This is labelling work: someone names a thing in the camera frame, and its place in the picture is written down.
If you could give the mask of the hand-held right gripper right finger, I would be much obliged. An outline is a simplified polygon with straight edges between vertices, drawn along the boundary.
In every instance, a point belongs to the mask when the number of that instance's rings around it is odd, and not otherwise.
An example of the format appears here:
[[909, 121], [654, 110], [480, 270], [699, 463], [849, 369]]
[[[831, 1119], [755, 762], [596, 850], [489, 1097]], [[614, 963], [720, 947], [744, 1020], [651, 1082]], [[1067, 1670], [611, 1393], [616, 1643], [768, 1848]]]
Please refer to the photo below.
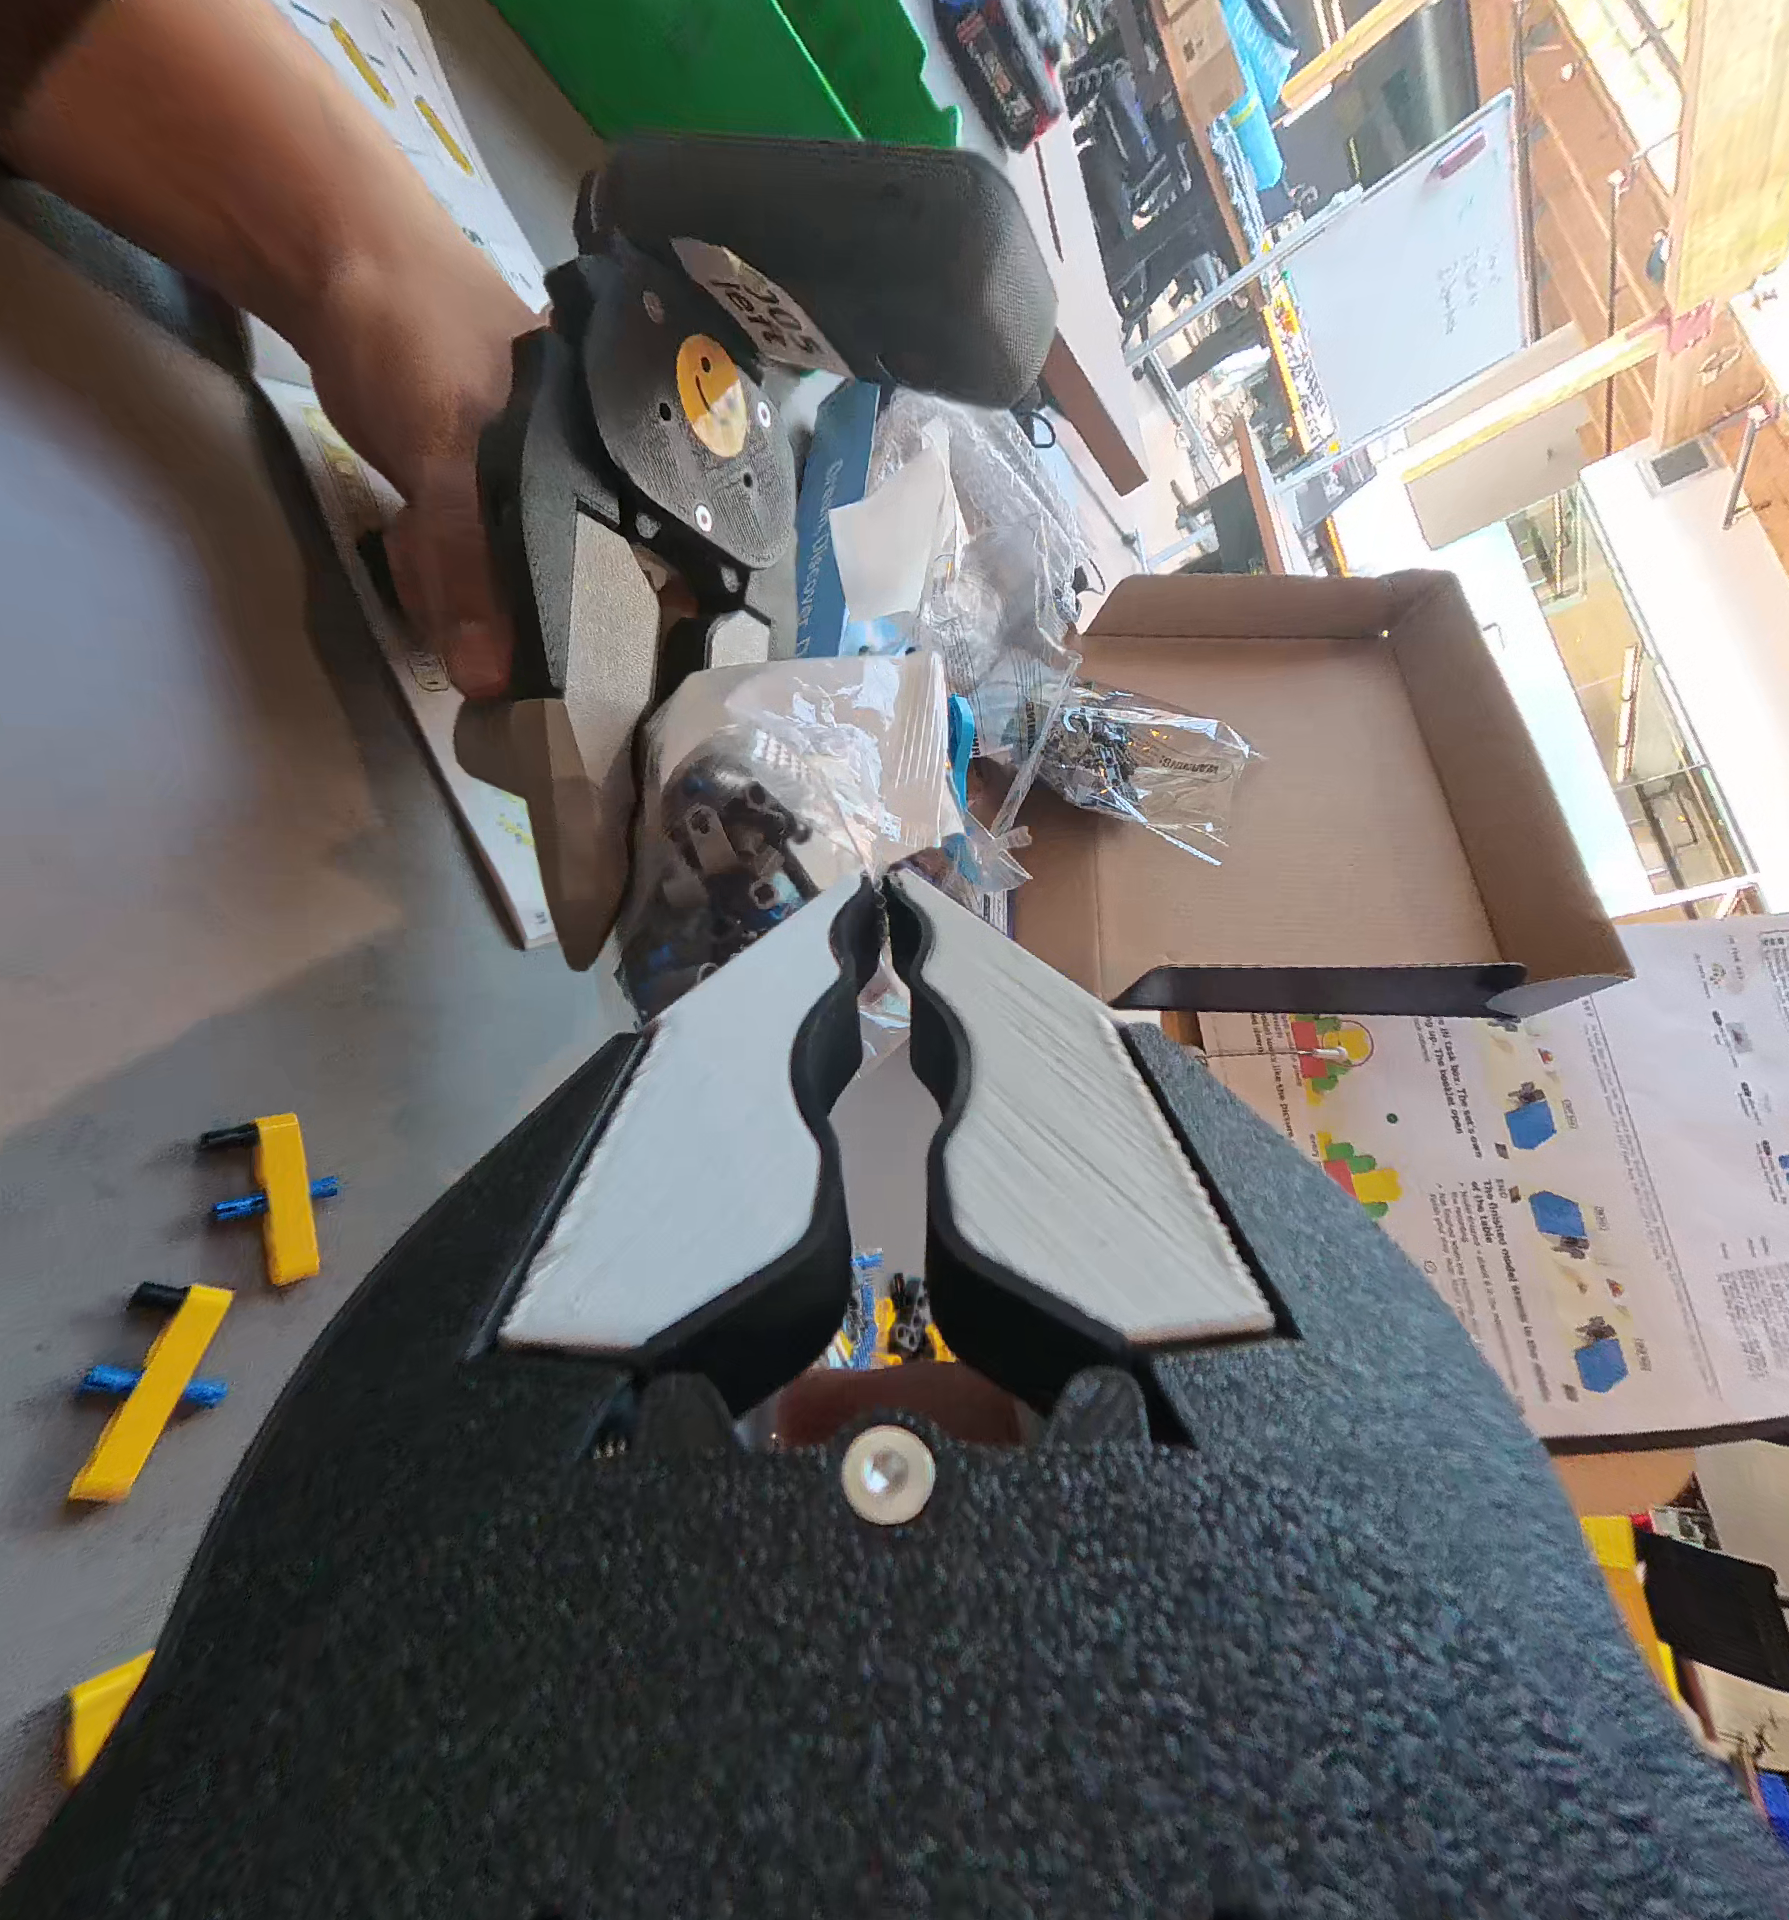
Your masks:
[[1039, 1412], [1110, 1369], [1274, 1332], [1118, 1020], [928, 882], [886, 880], [911, 1069], [938, 1109], [927, 1286], [952, 1355]]

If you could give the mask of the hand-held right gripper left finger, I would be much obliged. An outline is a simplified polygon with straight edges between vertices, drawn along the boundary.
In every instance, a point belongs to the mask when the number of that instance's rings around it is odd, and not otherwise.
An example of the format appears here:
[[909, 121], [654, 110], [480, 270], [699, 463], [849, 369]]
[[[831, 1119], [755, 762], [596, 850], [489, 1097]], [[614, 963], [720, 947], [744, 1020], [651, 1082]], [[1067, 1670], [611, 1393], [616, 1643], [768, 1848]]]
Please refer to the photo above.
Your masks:
[[880, 947], [878, 885], [834, 887], [647, 1029], [506, 1303], [504, 1351], [699, 1377], [726, 1404], [820, 1358], [854, 1271], [831, 1114]]

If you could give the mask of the clear bag of dark parts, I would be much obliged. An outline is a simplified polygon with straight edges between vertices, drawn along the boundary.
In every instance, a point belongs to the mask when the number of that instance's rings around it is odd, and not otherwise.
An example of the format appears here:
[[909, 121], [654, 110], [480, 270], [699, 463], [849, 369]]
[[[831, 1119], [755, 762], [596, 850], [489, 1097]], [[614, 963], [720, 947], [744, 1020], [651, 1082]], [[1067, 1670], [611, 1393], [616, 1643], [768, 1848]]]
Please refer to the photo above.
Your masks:
[[618, 983], [667, 1013], [820, 897], [915, 869], [982, 906], [1024, 885], [969, 804], [941, 660], [820, 656], [688, 676], [643, 733]]

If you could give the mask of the yellow curved panel piece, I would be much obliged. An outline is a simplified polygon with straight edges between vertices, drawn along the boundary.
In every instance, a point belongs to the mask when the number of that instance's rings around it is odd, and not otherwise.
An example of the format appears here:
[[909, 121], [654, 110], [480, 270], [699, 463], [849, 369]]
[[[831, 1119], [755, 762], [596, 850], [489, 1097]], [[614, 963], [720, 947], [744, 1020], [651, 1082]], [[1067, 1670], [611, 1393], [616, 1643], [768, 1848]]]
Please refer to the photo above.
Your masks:
[[59, 1731], [59, 1779], [63, 1789], [76, 1789], [88, 1776], [90, 1767], [138, 1693], [151, 1659], [151, 1648], [142, 1651], [65, 1693]]

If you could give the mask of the person's left forearm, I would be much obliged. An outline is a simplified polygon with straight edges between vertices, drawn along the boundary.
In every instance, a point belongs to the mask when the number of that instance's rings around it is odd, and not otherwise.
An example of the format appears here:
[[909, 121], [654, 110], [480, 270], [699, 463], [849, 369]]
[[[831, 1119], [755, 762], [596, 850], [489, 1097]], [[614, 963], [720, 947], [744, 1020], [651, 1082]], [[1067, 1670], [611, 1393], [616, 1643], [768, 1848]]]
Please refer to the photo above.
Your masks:
[[0, 174], [257, 315], [303, 359], [435, 209], [272, 4], [0, 4]]

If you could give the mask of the person's left hand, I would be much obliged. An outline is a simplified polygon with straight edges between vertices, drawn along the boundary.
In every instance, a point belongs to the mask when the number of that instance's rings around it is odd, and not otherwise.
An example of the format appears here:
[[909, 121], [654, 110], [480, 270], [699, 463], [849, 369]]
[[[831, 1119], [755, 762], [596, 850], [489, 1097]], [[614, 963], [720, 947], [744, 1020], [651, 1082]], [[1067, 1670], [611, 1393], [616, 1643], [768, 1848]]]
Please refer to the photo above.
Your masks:
[[401, 496], [380, 542], [403, 620], [472, 703], [502, 698], [515, 660], [479, 442], [513, 396], [515, 345], [534, 322], [477, 255], [349, 257], [303, 342], [331, 423]]

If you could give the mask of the green box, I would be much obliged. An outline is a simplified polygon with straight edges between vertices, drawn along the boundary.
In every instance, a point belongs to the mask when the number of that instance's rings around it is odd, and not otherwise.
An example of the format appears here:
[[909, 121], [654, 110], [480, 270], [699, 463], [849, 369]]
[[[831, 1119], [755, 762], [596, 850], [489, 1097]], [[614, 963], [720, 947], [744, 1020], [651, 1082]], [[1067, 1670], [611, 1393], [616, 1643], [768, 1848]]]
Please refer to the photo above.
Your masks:
[[496, 13], [606, 141], [710, 132], [950, 150], [903, 3], [498, 3]]

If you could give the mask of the instruction booklet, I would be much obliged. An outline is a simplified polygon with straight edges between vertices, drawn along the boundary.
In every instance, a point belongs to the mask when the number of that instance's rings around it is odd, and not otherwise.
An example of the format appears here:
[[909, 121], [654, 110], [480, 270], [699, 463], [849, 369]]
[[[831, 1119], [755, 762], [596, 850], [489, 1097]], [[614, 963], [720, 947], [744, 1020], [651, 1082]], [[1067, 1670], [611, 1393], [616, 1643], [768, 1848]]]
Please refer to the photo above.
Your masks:
[[[531, 310], [547, 304], [543, 265], [500, 194], [417, 4], [277, 3], [339, 85], [379, 123], [475, 250]], [[550, 949], [554, 930], [522, 801], [475, 781], [455, 754], [460, 694], [441, 656], [408, 636], [382, 548], [401, 495], [331, 423], [306, 364], [281, 335], [251, 325], [257, 396], [286, 434], [331, 532], [403, 709], [426, 752], [480, 876], [518, 949]]]

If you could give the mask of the large clear plastic bag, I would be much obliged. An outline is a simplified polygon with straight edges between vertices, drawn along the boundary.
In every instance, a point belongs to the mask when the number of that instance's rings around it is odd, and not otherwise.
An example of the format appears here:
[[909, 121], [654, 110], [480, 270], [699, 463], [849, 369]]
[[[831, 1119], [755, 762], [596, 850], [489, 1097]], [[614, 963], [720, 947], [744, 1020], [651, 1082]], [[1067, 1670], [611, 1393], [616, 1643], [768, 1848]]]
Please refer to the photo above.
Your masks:
[[1078, 683], [1086, 553], [1011, 412], [896, 392], [863, 488], [826, 513], [840, 593], [836, 652], [941, 660], [976, 754], [1016, 768]]

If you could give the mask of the blue robot kit box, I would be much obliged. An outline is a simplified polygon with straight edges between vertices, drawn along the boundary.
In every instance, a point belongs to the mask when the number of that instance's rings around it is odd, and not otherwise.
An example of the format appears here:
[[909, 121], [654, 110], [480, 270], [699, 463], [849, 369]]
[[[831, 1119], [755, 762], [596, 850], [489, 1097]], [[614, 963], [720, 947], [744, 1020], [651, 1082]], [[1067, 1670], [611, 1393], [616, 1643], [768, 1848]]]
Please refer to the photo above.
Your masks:
[[1126, 1015], [1530, 1018], [1622, 987], [1613, 928], [1465, 585], [1126, 575], [1081, 676], [1250, 747], [1215, 860], [1043, 789], [1012, 938]]

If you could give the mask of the short yellow beam with pins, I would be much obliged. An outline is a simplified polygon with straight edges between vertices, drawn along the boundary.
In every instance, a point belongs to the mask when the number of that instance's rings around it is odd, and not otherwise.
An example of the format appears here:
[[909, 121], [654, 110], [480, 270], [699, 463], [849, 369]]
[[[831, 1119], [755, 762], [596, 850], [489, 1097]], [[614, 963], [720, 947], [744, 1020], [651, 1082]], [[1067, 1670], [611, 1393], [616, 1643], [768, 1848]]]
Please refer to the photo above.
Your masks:
[[209, 1207], [210, 1227], [259, 1227], [269, 1286], [284, 1291], [314, 1279], [323, 1269], [316, 1209], [339, 1197], [341, 1180], [312, 1177], [300, 1119], [278, 1112], [213, 1127], [194, 1141], [194, 1152], [242, 1155], [252, 1180], [248, 1192]]

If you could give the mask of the clear bag of tiny parts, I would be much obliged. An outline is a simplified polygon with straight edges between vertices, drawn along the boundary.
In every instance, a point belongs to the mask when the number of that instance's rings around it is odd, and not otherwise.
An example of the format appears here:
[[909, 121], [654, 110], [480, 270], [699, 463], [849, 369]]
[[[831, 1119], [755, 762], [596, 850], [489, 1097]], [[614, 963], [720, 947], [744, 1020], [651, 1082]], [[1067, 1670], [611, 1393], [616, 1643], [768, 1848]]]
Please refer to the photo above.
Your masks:
[[1050, 709], [1034, 782], [1218, 866], [1254, 747], [1231, 725], [1116, 687], [1076, 683]]

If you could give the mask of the long yellow beam with pins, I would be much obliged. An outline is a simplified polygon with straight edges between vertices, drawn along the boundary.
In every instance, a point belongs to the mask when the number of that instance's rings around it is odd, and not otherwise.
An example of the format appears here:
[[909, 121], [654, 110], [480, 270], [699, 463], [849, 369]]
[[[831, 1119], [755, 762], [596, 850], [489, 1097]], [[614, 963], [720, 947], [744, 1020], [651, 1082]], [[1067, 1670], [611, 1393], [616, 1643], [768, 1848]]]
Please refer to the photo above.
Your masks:
[[132, 1494], [232, 1307], [234, 1291], [213, 1285], [133, 1289], [128, 1310], [150, 1317], [156, 1332], [128, 1382], [100, 1388], [114, 1411], [68, 1487], [68, 1505], [115, 1505]]

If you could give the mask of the whiteboard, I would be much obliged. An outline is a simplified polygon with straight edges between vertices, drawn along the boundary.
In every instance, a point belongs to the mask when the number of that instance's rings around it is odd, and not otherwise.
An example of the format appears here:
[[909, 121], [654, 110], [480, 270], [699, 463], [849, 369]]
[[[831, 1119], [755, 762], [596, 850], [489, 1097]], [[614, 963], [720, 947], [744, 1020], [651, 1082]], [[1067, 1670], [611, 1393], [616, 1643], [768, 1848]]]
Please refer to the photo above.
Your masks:
[[1287, 265], [1343, 450], [1530, 347], [1519, 121], [1494, 95]]

